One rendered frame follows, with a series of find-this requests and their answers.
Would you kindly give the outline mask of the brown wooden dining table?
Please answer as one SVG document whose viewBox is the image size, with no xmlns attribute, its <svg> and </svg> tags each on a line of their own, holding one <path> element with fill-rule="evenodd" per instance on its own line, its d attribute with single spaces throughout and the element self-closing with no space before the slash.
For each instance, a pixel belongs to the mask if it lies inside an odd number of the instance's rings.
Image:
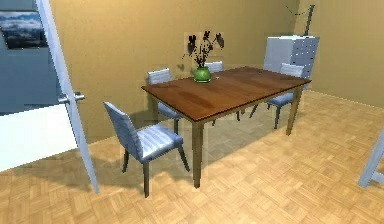
<svg viewBox="0 0 384 224">
<path fill-rule="evenodd" d="M 291 92 L 286 133 L 292 132 L 304 86 L 310 81 L 254 67 L 217 72 L 208 83 L 183 78 L 146 85 L 143 90 L 192 124 L 193 183 L 200 186 L 204 124 Z"/>
</svg>

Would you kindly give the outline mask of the green vase with dark flowers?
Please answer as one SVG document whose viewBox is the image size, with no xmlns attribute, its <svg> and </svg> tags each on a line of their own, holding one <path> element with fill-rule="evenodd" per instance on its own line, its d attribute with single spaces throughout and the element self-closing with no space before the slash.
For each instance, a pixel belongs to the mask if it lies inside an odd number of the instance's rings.
<svg viewBox="0 0 384 224">
<path fill-rule="evenodd" d="M 224 38 L 221 33 L 217 33 L 213 40 L 210 40 L 210 32 L 205 31 L 203 40 L 200 46 L 196 45 L 197 37 L 190 35 L 188 37 L 187 52 L 183 55 L 190 56 L 196 63 L 197 68 L 193 71 L 193 78 L 198 83 L 208 83 L 211 81 L 211 73 L 208 67 L 205 66 L 209 53 L 214 49 L 214 45 L 217 44 L 220 48 L 224 47 Z"/>
</svg>

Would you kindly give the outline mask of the blue striped dining chair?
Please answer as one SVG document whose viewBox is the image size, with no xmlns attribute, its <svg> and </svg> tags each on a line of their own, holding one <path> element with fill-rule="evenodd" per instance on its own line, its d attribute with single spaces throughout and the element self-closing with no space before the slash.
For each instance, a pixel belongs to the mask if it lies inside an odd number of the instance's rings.
<svg viewBox="0 0 384 224">
<path fill-rule="evenodd" d="M 158 84 L 163 82 L 168 82 L 172 80 L 170 69 L 165 68 L 156 71 L 150 71 L 147 73 L 148 84 Z M 174 121 L 174 132 L 178 133 L 179 130 L 179 120 L 181 116 L 176 113 L 173 109 L 166 106 L 165 104 L 155 101 L 153 102 L 153 112 L 155 113 L 154 117 L 157 118 L 158 114 L 162 114 L 168 118 L 171 118 Z"/>
<path fill-rule="evenodd" d="M 291 65 L 287 63 L 282 63 L 280 67 L 281 74 L 290 75 L 294 77 L 301 77 L 303 70 L 304 70 L 303 66 Z M 267 101 L 267 109 L 270 109 L 271 106 L 276 107 L 274 128 L 277 128 L 278 126 L 281 108 L 291 103 L 292 100 L 293 100 L 293 94 L 286 93 L 286 94 L 271 98 Z"/>
<path fill-rule="evenodd" d="M 183 138 L 160 123 L 137 130 L 130 117 L 110 102 L 104 102 L 121 146 L 125 149 L 122 172 L 127 171 L 129 156 L 143 165 L 144 194 L 149 196 L 149 163 L 177 148 L 184 167 L 190 167 L 183 149 Z"/>
<path fill-rule="evenodd" d="M 223 62 L 222 61 L 217 61 L 217 62 L 209 62 L 205 63 L 205 66 L 208 67 L 208 70 L 211 74 L 215 72 L 220 72 L 223 71 Z M 236 112 L 237 114 L 237 120 L 240 121 L 240 112 Z"/>
</svg>

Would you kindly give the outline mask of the white chest of drawers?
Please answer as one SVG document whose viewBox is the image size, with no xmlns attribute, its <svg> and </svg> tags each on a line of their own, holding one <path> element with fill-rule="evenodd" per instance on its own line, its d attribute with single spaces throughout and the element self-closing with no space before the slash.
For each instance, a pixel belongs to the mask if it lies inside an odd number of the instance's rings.
<svg viewBox="0 0 384 224">
<path fill-rule="evenodd" d="M 303 78 L 310 78 L 319 37 L 280 36 L 268 37 L 264 57 L 264 70 L 278 72 L 282 63 L 303 66 Z"/>
</svg>

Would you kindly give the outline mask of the white room door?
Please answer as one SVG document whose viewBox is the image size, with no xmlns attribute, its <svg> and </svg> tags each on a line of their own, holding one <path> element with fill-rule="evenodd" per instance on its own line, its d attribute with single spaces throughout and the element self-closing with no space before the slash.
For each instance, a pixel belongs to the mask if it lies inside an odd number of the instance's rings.
<svg viewBox="0 0 384 224">
<path fill-rule="evenodd" d="M 69 73 L 56 29 L 56 24 L 53 18 L 50 2 L 49 0 L 35 0 L 35 2 L 45 32 L 46 41 L 51 53 L 52 62 L 57 74 L 58 81 L 60 83 L 61 92 L 71 97 L 74 91 L 72 89 L 71 81 L 69 78 Z M 66 106 L 77 148 L 80 151 L 83 164 L 90 179 L 90 183 L 94 192 L 99 193 L 99 186 L 96 179 L 92 159 L 89 154 L 88 144 L 85 138 L 77 107 L 77 101 L 71 99 L 70 103 L 65 103 L 64 105 Z"/>
</svg>

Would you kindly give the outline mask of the pale blue furniture leg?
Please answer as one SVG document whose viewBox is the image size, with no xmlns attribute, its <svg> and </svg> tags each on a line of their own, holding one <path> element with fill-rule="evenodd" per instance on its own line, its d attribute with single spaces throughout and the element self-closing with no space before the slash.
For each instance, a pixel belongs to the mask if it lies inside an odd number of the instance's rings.
<svg viewBox="0 0 384 224">
<path fill-rule="evenodd" d="M 366 188 L 371 180 L 384 184 L 384 174 L 377 171 L 377 166 L 384 156 L 384 129 L 381 131 L 365 168 L 359 178 L 358 185 Z"/>
</svg>

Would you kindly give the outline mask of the framed cloudy landscape picture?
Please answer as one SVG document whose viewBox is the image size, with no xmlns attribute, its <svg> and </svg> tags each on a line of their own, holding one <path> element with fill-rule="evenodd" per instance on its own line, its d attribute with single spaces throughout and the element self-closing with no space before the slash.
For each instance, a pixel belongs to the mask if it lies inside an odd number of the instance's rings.
<svg viewBox="0 0 384 224">
<path fill-rule="evenodd" d="M 48 46 L 37 11 L 0 10 L 0 32 L 8 49 Z"/>
</svg>

